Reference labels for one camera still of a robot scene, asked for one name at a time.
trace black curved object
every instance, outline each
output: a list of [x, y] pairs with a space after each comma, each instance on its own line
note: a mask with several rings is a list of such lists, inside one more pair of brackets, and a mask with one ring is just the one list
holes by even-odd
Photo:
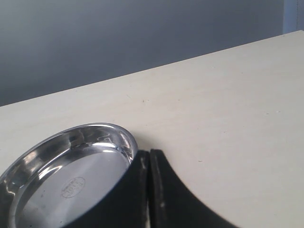
[[161, 150], [150, 152], [148, 186], [152, 228], [237, 228], [187, 189]]
[[145, 228], [148, 167], [149, 153], [138, 151], [108, 195], [64, 228]]

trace blue wall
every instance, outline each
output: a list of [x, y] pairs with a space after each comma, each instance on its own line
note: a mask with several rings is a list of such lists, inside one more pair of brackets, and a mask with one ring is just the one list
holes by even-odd
[[282, 34], [284, 0], [2, 0], [0, 105]]

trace wooden tabletop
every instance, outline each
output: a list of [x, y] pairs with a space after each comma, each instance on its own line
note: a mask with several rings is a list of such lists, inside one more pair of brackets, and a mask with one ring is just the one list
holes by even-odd
[[163, 149], [236, 225], [304, 227], [303, 31], [0, 107], [0, 173], [45, 138], [94, 122]]

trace table surface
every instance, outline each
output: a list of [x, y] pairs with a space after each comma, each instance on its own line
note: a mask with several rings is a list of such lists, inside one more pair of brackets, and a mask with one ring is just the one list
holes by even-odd
[[163, 149], [232, 223], [302, 228], [303, 59], [298, 31], [0, 107], [0, 173], [57, 132], [109, 122]]

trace stainless steel plate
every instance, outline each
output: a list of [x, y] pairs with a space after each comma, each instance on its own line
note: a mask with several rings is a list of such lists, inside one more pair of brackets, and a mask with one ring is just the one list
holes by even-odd
[[100, 201], [137, 152], [122, 127], [94, 123], [36, 145], [0, 177], [0, 227], [59, 228]]

